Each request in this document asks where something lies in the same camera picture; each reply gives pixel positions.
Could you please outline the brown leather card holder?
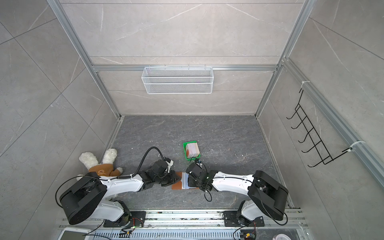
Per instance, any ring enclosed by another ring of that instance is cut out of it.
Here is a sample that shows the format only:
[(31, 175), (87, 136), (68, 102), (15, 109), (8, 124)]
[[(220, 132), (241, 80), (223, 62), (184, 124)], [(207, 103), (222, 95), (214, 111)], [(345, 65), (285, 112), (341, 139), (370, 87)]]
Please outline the brown leather card holder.
[(189, 186), (189, 175), (185, 172), (176, 172), (176, 175), (180, 178), (180, 180), (172, 185), (172, 190), (192, 190), (197, 189), (197, 187)]

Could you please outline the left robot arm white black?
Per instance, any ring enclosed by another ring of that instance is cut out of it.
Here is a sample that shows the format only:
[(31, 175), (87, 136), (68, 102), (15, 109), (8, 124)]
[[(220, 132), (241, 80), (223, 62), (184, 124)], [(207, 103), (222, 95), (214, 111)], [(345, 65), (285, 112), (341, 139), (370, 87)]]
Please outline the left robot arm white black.
[(135, 175), (101, 177), (91, 172), (81, 177), (59, 197), (70, 225), (88, 219), (103, 219), (107, 224), (124, 227), (132, 222), (132, 214), (126, 204), (114, 200), (115, 195), (140, 192), (155, 184), (162, 187), (178, 183), (181, 177), (171, 170), (173, 161), (165, 158)]

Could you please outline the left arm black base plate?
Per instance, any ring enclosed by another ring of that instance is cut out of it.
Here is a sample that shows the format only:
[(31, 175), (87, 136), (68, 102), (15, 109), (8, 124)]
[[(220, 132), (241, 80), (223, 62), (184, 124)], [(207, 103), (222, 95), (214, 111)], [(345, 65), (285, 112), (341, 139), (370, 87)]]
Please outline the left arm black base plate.
[(133, 211), (129, 214), (123, 214), (116, 222), (105, 220), (104, 228), (131, 228), (142, 227), (146, 219), (146, 211)]

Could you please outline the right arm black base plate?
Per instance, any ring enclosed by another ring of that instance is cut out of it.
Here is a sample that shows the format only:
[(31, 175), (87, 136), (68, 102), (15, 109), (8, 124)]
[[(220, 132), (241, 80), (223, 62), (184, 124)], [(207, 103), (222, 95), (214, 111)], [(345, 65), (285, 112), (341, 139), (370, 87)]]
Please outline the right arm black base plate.
[(226, 227), (264, 227), (264, 218), (258, 217), (253, 221), (243, 217), (237, 211), (224, 211), (223, 219)]

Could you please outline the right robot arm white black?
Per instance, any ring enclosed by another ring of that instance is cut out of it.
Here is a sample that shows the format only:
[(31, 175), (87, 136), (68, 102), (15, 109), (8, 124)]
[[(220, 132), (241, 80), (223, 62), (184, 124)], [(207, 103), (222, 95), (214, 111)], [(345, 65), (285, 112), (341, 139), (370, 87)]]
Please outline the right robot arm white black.
[(189, 187), (198, 187), (204, 192), (231, 192), (248, 196), (242, 201), (236, 215), (232, 217), (237, 225), (248, 226), (263, 216), (283, 226), (288, 217), (285, 214), (289, 191), (263, 171), (253, 175), (231, 175), (220, 171), (207, 171), (203, 164), (193, 162), (186, 170)]

